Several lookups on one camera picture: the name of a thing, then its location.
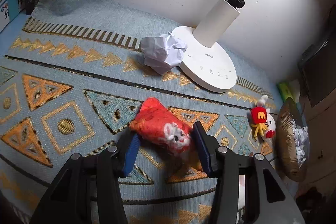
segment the crumpled paper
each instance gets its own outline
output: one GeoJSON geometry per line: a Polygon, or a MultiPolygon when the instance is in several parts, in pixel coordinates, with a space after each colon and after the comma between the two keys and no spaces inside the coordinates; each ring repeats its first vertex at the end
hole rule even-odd
{"type": "Polygon", "coordinates": [[[187,44],[170,33],[142,38],[140,49],[145,55],[144,64],[163,75],[181,64],[187,44]]]}
{"type": "Polygon", "coordinates": [[[292,121],[292,128],[294,133],[294,141],[295,141],[295,149],[296,149],[296,157],[299,164],[299,168],[305,162],[306,158],[304,148],[304,142],[308,139],[308,127],[300,127],[295,124],[294,119],[292,121]]]}

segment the white desk lamp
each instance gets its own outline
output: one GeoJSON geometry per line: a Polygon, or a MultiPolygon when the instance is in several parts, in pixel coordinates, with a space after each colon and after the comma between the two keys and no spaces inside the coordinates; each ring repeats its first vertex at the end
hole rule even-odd
{"type": "Polygon", "coordinates": [[[235,66],[216,41],[240,14],[237,8],[244,4],[244,0],[219,0],[196,29],[181,26],[172,31],[188,44],[181,70],[213,92],[226,92],[236,84],[235,66]]]}

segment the yellow m logo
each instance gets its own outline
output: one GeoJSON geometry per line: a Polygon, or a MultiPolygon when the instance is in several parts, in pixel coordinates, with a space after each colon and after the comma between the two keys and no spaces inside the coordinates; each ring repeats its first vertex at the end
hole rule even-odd
{"type": "Polygon", "coordinates": [[[258,112],[258,120],[259,119],[266,119],[264,112],[258,112]]]}

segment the metal screw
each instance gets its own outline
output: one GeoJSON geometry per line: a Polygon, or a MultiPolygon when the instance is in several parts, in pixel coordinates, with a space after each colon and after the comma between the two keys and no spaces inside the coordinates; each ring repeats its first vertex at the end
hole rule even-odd
{"type": "Polygon", "coordinates": [[[255,155],[255,158],[256,158],[257,160],[263,160],[263,159],[264,159],[264,155],[263,155],[263,154],[260,154],[260,153],[257,153],[257,154],[255,155]]]}
{"type": "Polygon", "coordinates": [[[108,152],[115,152],[117,150],[117,147],[115,145],[110,145],[108,148],[107,148],[107,151],[108,152]]]}
{"type": "Polygon", "coordinates": [[[220,147],[218,147],[218,151],[221,152],[221,153],[226,153],[227,148],[225,146],[220,146],[220,147]]]}
{"type": "Polygon", "coordinates": [[[81,155],[80,155],[79,153],[75,153],[75,154],[72,154],[72,155],[71,155],[71,159],[72,159],[72,160],[78,160],[78,159],[80,158],[80,156],[81,156],[81,155]]]}

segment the stuffed toy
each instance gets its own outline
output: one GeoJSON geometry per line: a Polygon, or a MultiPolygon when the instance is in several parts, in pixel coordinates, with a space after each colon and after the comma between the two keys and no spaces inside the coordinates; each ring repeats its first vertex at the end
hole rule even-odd
{"type": "Polygon", "coordinates": [[[251,110],[252,124],[255,128],[254,139],[257,139],[258,133],[265,141],[267,138],[272,138],[275,135],[276,124],[270,114],[269,108],[264,108],[263,105],[268,99],[267,95],[263,95],[257,102],[257,106],[251,110]]]}
{"type": "Polygon", "coordinates": [[[158,99],[147,98],[129,128],[151,143],[166,148],[195,169],[202,170],[190,136],[191,127],[180,121],[158,99]]]}

